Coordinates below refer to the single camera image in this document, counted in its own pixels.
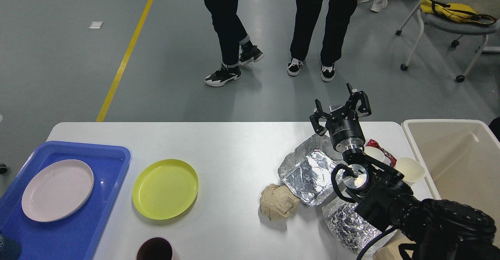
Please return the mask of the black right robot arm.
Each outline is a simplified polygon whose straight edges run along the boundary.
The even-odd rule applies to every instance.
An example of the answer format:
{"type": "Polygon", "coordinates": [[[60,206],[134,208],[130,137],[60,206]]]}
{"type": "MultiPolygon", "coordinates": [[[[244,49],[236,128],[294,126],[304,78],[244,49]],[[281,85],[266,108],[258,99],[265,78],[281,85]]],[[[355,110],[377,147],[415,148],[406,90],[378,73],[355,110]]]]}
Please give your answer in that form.
{"type": "Polygon", "coordinates": [[[315,100],[310,121],[319,136],[330,134],[334,150],[343,156],[343,163],[331,173],[337,197],[355,203],[355,212],[381,232],[357,258],[400,230],[410,240],[398,246],[404,260],[498,260],[492,217],[446,199],[419,201],[402,173],[365,153],[359,117],[371,115],[369,98],[349,83],[346,87],[350,96],[345,105],[325,112],[315,100]]]}

